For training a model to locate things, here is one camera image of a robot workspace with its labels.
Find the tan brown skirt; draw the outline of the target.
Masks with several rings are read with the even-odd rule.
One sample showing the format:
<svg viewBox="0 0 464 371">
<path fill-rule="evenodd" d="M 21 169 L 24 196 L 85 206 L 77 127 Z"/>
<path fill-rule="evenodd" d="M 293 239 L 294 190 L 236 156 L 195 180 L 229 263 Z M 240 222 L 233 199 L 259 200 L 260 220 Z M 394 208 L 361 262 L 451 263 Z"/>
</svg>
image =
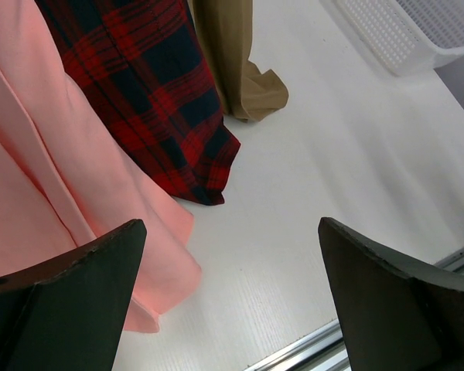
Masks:
<svg viewBox="0 0 464 371">
<path fill-rule="evenodd" d="M 189 1 L 196 35 L 209 65 L 223 112 L 258 122 L 288 103 L 288 89 L 273 70 L 250 61 L 253 42 L 251 0 Z"/>
</svg>

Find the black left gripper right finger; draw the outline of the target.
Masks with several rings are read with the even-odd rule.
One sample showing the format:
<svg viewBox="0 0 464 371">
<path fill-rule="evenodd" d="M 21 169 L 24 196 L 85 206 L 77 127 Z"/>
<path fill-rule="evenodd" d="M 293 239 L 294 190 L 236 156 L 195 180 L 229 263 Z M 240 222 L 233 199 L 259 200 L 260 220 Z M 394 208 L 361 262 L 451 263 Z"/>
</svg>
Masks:
<svg viewBox="0 0 464 371">
<path fill-rule="evenodd" d="M 464 275 L 323 217 L 319 244 L 353 370 L 464 370 Z"/>
</svg>

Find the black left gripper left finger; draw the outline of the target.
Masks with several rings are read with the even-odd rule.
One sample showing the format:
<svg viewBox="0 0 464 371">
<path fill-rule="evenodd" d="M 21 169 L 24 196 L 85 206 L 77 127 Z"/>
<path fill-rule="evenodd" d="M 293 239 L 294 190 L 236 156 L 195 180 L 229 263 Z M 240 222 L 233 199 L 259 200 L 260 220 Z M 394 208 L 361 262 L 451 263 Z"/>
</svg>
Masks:
<svg viewBox="0 0 464 371">
<path fill-rule="evenodd" d="M 0 277 L 0 370 L 110 370 L 146 235 L 130 220 Z"/>
</svg>

